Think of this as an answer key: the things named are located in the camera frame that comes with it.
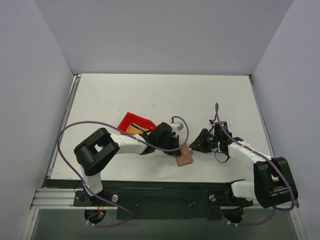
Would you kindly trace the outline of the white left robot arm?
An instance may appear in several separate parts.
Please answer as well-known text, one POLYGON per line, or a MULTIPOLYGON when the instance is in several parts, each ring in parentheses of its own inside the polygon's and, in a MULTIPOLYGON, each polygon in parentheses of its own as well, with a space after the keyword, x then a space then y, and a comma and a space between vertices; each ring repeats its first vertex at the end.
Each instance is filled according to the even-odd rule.
POLYGON ((89 190, 85 200, 92 206, 103 200, 101 171, 116 154, 147 155, 157 148, 163 149, 170 156, 181 156, 178 132, 184 128, 181 122, 170 124, 162 122, 154 130, 128 135, 109 133, 106 128, 99 128, 74 149, 80 165, 85 185, 89 190))

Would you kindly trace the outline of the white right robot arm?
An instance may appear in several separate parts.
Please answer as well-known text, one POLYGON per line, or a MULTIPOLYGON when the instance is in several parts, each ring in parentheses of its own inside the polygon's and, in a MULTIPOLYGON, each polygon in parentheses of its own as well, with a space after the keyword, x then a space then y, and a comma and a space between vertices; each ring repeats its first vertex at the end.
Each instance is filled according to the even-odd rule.
POLYGON ((214 122, 211 129, 202 129, 189 147, 205 154, 221 152, 252 171, 252 181, 230 182, 230 188, 223 192, 226 203, 234 205, 241 198, 255 200, 263 208, 296 203, 298 190, 288 161, 283 157, 265 155, 242 138, 233 136, 226 121, 214 122))

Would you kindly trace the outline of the red plastic bin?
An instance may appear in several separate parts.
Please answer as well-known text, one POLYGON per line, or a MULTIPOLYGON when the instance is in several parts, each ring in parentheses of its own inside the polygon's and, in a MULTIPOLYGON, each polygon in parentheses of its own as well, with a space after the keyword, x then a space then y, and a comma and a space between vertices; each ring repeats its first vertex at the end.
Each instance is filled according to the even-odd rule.
POLYGON ((137 135, 148 130, 155 130, 156 127, 151 120, 127 112, 117 128, 130 135, 137 135))

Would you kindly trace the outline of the tan leather card holder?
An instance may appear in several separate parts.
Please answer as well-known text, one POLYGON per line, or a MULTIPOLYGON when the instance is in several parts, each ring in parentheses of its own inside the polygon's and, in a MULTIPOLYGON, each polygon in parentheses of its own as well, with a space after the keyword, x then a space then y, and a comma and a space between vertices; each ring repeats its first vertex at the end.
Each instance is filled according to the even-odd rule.
POLYGON ((175 157, 178 167, 189 165, 194 162, 193 151, 187 144, 183 145, 180 151, 181 155, 175 157))

